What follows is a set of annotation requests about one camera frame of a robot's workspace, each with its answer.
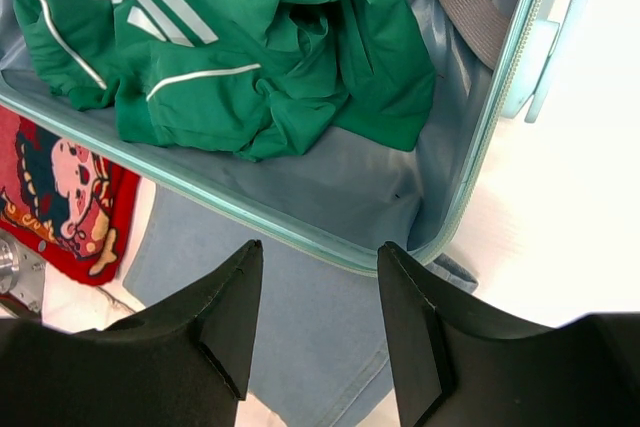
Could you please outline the light blue suitcase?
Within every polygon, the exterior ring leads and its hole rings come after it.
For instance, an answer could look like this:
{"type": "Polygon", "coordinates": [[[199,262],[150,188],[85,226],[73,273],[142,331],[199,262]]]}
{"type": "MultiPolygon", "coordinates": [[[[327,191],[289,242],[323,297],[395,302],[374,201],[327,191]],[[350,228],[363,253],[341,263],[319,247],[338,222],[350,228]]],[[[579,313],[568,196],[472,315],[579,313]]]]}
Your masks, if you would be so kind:
{"type": "Polygon", "coordinates": [[[203,206],[343,269],[373,275],[392,241],[420,261],[453,237],[500,117],[534,122],[587,0],[407,0],[435,68],[432,108],[401,151],[331,126],[301,155],[123,140],[113,108],[79,111],[36,74],[1,0],[1,104],[203,206]]]}

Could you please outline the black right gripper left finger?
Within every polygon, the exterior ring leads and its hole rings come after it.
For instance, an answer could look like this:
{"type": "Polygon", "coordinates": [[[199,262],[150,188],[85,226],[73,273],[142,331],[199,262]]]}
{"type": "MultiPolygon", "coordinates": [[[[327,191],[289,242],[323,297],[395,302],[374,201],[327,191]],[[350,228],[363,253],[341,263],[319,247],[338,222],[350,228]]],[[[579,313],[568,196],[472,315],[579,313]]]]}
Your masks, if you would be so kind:
{"type": "Polygon", "coordinates": [[[5,426],[231,426],[248,392],[263,247],[104,330],[1,323],[5,426]]]}

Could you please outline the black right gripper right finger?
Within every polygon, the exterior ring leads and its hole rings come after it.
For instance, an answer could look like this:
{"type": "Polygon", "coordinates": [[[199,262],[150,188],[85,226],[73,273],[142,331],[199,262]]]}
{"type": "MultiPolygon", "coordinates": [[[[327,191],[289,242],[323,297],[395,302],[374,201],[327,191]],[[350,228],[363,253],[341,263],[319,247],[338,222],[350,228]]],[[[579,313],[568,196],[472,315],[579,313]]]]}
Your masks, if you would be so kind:
{"type": "Polygon", "coordinates": [[[392,242],[377,266],[402,425],[638,424],[637,313],[550,328],[455,287],[392,242]]]}

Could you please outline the red cartoon print cloth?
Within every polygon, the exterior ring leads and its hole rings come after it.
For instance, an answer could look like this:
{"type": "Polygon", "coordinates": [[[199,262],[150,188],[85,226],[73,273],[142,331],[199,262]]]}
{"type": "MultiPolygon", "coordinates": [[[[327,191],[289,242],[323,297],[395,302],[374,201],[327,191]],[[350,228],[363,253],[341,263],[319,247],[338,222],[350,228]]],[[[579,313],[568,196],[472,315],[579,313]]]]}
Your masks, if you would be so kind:
{"type": "Polygon", "coordinates": [[[77,142],[1,111],[1,227],[69,278],[111,282],[140,178],[77,142]]]}

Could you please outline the green lettered jersey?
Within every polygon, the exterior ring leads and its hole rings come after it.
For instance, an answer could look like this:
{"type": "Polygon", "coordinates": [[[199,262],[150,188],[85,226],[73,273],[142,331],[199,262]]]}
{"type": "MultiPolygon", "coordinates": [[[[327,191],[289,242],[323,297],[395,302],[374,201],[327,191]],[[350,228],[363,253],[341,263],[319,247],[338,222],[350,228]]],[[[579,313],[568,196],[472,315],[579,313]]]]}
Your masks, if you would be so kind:
{"type": "Polygon", "coordinates": [[[409,151],[435,68],[407,0],[13,0],[33,68],[129,142],[301,155],[331,126],[409,151]]]}

